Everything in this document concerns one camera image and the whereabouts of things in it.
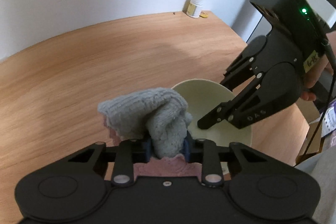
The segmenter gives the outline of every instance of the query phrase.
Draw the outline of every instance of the black cable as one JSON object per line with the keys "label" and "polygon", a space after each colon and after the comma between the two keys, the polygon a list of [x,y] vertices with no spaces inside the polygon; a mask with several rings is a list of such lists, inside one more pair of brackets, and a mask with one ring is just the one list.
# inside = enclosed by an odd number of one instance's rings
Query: black cable
{"label": "black cable", "polygon": [[319,130],[319,128],[321,126],[321,123],[322,123],[322,121],[324,119],[324,116],[325,116],[325,114],[326,114],[326,112],[328,110],[328,106],[329,106],[329,103],[330,103],[330,100],[331,100],[331,96],[332,96],[332,93],[333,93],[333,90],[334,90],[335,81],[336,81],[336,58],[335,58],[335,55],[333,53],[333,50],[332,50],[331,45],[330,45],[330,43],[329,43],[328,40],[325,40],[325,43],[323,43],[323,46],[325,48],[325,55],[327,56],[327,59],[329,60],[332,69],[334,70],[334,74],[333,74],[333,79],[331,81],[330,90],[329,90],[329,94],[328,94],[327,103],[325,105],[325,109],[324,109],[324,111],[322,113],[322,116],[321,116],[321,118],[319,120],[319,123],[317,124],[317,127],[316,127],[316,129],[315,129],[315,131],[314,131],[314,133],[313,133],[313,135],[312,135],[312,137],[311,137],[311,139],[310,139],[310,141],[309,141],[309,143],[307,145],[307,148],[305,149],[305,151],[304,151],[304,153],[303,153],[303,155],[301,157],[302,159],[307,154],[308,149],[309,149],[311,143],[313,142],[313,139],[314,139],[317,131]]}

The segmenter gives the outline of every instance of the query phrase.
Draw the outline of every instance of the cardboard box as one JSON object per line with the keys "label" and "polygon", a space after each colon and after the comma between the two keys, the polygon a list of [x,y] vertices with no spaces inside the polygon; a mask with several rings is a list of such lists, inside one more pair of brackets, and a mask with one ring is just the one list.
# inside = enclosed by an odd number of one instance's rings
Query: cardboard box
{"label": "cardboard box", "polygon": [[[318,122],[314,122],[311,123],[313,121],[315,121],[316,119],[318,119],[320,117],[320,113],[317,110],[317,108],[315,107],[313,102],[306,102],[302,99],[299,99],[296,102],[296,105],[298,106],[298,108],[300,109],[302,115],[305,117],[306,121],[310,124],[309,130],[307,132],[307,137],[305,139],[305,141],[303,142],[303,145],[301,147],[301,150],[299,152],[299,156],[303,155],[304,151],[307,148],[307,145],[309,143],[309,141],[312,138],[312,135],[317,127]],[[312,154],[312,153],[316,153],[319,151],[320,149],[320,141],[321,141],[321,135],[322,135],[322,126],[320,126],[319,130],[317,131],[308,151],[307,154]]]}

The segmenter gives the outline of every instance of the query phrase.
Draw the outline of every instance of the wooden table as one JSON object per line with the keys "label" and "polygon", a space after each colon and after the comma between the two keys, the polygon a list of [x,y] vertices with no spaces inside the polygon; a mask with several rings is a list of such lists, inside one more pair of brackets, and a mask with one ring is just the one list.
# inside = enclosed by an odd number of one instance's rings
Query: wooden table
{"label": "wooden table", "polygon": [[[190,79],[216,82],[246,46],[211,12],[145,15],[89,26],[0,64],[0,223],[21,214],[14,187],[26,174],[101,140],[97,104]],[[254,126],[253,147],[293,164],[308,131],[296,105]]]}

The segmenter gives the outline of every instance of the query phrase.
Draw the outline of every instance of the cloth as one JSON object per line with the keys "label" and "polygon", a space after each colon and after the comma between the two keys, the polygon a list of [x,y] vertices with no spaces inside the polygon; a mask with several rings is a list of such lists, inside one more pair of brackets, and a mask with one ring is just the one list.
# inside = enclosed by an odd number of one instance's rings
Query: cloth
{"label": "cloth", "polygon": [[192,116],[176,91],[156,88],[102,102],[98,112],[123,139],[141,139],[148,130],[157,157],[175,157],[182,149]]}
{"label": "cloth", "polygon": [[[114,145],[119,145],[121,138],[117,133],[109,128],[110,138],[113,140]],[[163,157],[162,159],[151,158],[151,160],[146,163],[136,163],[133,165],[134,169],[134,179],[137,176],[145,177],[198,177],[201,181],[202,165],[193,162],[185,162],[184,156],[178,154],[174,158]]]}
{"label": "cloth", "polygon": [[336,223],[336,146],[322,153],[311,176],[321,188],[321,199],[313,215],[320,224]]}

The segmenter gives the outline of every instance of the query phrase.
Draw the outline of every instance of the bolt head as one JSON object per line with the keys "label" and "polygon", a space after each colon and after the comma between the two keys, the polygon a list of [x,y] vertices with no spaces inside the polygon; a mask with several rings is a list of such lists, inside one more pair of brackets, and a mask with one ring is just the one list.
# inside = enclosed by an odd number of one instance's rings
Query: bolt head
{"label": "bolt head", "polygon": [[171,186],[171,185],[172,185],[172,182],[167,180],[167,181],[164,181],[164,182],[162,183],[162,185],[165,186],[165,187],[168,187],[168,186]]}
{"label": "bolt head", "polygon": [[210,174],[205,176],[205,180],[210,183],[218,183],[222,180],[222,177],[217,174]]}
{"label": "bolt head", "polygon": [[118,184],[125,184],[130,181],[130,177],[128,175],[116,175],[113,181]]}

